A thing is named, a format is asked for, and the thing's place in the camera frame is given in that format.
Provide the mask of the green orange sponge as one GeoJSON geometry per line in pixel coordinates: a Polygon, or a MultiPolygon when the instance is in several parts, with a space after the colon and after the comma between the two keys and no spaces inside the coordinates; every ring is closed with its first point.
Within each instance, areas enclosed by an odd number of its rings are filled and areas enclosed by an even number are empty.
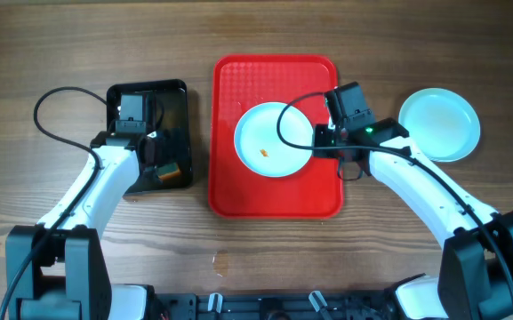
{"type": "Polygon", "coordinates": [[[181,170],[176,162],[164,164],[156,168],[156,176],[160,181],[171,180],[180,175],[181,170]]]}

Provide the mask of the light blue plate top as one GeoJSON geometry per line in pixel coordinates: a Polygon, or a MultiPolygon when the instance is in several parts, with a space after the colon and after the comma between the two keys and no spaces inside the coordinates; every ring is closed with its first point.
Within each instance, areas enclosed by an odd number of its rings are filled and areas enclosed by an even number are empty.
{"type": "Polygon", "coordinates": [[[296,108],[284,110],[283,102],[265,102],[250,108],[238,121],[234,146],[241,162],[264,177],[280,178],[303,168],[312,151],[313,127],[296,108]]]}

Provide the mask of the light blue plate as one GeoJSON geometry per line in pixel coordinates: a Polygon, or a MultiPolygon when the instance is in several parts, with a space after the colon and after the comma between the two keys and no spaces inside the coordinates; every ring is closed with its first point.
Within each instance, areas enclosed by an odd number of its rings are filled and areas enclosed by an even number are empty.
{"type": "Polygon", "coordinates": [[[426,88],[410,95],[400,108],[398,122],[423,153],[475,149],[481,138],[475,109],[459,94],[443,88],[426,88]]]}
{"type": "Polygon", "coordinates": [[[303,168],[312,151],[313,127],[296,108],[284,110],[283,102],[265,102],[250,108],[238,121],[234,146],[241,162],[264,177],[280,178],[303,168]]]}
{"type": "Polygon", "coordinates": [[[474,149],[457,149],[457,150],[430,150],[424,152],[428,159],[433,162],[451,163],[457,162],[474,153],[474,149]]]}

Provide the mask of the light blue plate bottom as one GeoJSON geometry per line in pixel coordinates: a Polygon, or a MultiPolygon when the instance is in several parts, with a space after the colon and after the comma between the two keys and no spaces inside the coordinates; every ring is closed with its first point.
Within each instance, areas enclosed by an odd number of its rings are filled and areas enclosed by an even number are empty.
{"type": "Polygon", "coordinates": [[[433,162],[451,163],[457,162],[474,153],[474,149],[457,149],[457,150],[430,150],[424,152],[428,159],[433,162]]]}

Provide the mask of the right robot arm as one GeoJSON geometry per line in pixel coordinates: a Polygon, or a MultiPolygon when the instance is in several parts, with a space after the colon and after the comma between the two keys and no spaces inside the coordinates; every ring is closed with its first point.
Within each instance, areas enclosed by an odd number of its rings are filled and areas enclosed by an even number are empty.
{"type": "Polygon", "coordinates": [[[393,292],[402,319],[503,319],[513,315],[513,211],[498,213],[433,164],[392,118],[342,134],[316,126],[315,155],[357,162],[399,195],[442,248],[437,277],[393,292]]]}

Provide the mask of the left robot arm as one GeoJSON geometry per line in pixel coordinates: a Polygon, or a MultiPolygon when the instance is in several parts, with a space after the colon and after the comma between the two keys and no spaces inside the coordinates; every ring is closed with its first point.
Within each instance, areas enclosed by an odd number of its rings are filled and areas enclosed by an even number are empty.
{"type": "Polygon", "coordinates": [[[6,239],[5,319],[162,319],[150,285],[112,284],[100,238],[126,191],[166,155],[160,137],[100,132],[60,202],[6,239]]]}

